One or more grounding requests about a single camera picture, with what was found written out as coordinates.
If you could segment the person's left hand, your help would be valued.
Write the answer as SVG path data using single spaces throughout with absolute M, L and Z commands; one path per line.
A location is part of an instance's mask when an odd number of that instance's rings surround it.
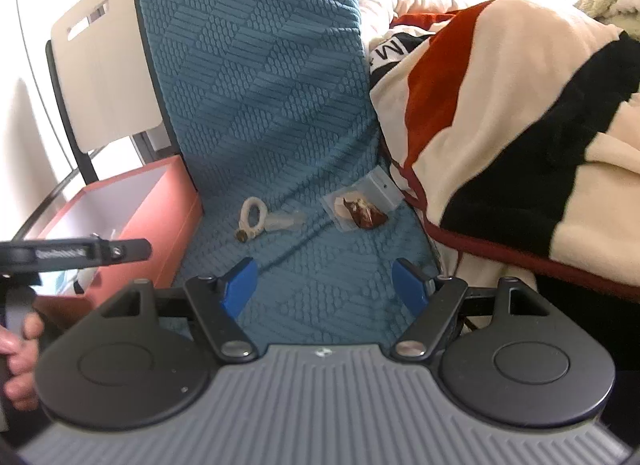
M 6 357 L 10 372 L 3 392 L 17 411 L 35 411 L 39 404 L 34 372 L 39 357 L 39 337 L 43 334 L 43 329 L 42 318 L 37 312 L 26 315 L 21 335 L 1 327 L 1 354 Z

